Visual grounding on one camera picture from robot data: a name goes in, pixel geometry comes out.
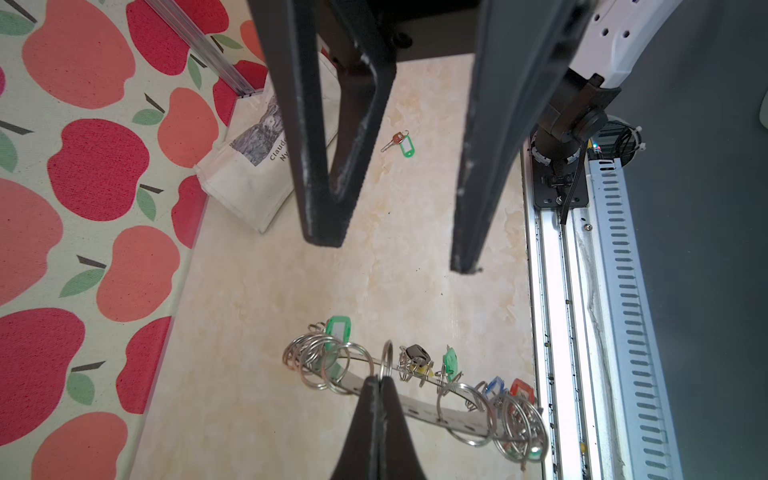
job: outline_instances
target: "bunch of keys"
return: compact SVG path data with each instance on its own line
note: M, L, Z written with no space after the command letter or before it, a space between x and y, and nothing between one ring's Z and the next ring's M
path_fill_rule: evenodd
M382 148L381 151L384 152L388 148L394 147L395 145L400 146L400 151L406 158L413 157L413 154L416 153L416 149L413 147L413 142L411 142L411 137L408 136L407 130L404 134L401 131L394 134L392 136L392 141L390 141L387 145L384 145L384 148Z

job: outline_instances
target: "folded white cloth bag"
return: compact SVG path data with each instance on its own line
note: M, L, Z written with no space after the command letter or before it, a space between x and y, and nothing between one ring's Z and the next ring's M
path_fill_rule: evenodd
M333 64L318 54L329 159L339 129L341 89ZM240 98L223 146L195 165L203 190L264 233L293 191L283 120L272 78L261 94Z

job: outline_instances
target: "black cable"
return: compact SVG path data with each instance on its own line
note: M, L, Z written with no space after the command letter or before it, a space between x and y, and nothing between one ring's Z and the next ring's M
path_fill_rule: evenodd
M574 196L574 190L576 190L576 184L581 178L581 172L584 170L584 159L587 157L587 142L581 144L581 152L578 155L578 166L576 167L576 174L574 175L574 182L571 184L571 188L568 188L568 195L565 197L565 202L560 209L560 225L565 225L568 222L568 210L571 208L571 199Z

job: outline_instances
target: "apple stem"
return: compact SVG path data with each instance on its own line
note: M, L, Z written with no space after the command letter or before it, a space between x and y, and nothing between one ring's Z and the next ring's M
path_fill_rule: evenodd
M79 255L75 256L78 258L78 262L82 263L83 265L95 266L96 268L107 268L107 266L102 262L97 262L96 260L91 260L90 258L81 257Z
M160 111L160 113L163 113L163 114L165 113L165 110L164 110L164 109L163 109L163 108L162 108L160 105L158 105L156 101L152 100L152 99L149 97L149 95L147 95L147 94L144 94L144 98L146 98L146 99L147 99L147 101L149 102L149 104L150 104L150 105L152 105L153 107L155 107L156 109L158 109L158 110Z
M149 190L153 194L159 194L162 192L162 189L156 188L156 187L150 187L149 185L139 184L139 188L143 188L145 190Z
M84 372L85 370L96 370L98 367L100 367L106 361L107 360L102 360L101 362L88 363L87 365L80 365L80 366L72 367L70 372Z
M24 15L30 22L32 22L32 23L37 23L38 22L35 19L35 17L30 15L29 12L24 10L21 5L19 5L18 3L14 2L13 0L5 0L5 3L7 3L11 7L13 7L13 9L16 10L17 12L19 12L20 14Z
M26 128L17 127L16 125L7 124L4 121L0 120L0 127L3 127L5 130L10 130L15 134L19 135L26 135L32 133L32 130L27 130Z
M224 53L224 47L222 47L221 45L219 45L219 42L216 40L216 37L213 37L213 36L212 36L210 39L214 41L214 43L215 43L215 44L216 44L216 46L219 48L219 50L221 50L221 53Z
M195 57L194 55L190 54L192 57L192 60L195 60L201 67L208 68L208 65L204 64L198 57Z

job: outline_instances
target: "screw hole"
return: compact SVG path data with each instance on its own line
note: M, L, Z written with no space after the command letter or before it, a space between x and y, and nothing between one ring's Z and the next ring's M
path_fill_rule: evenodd
M413 38L406 33L398 31L392 36L392 43L397 48L410 48L413 45Z

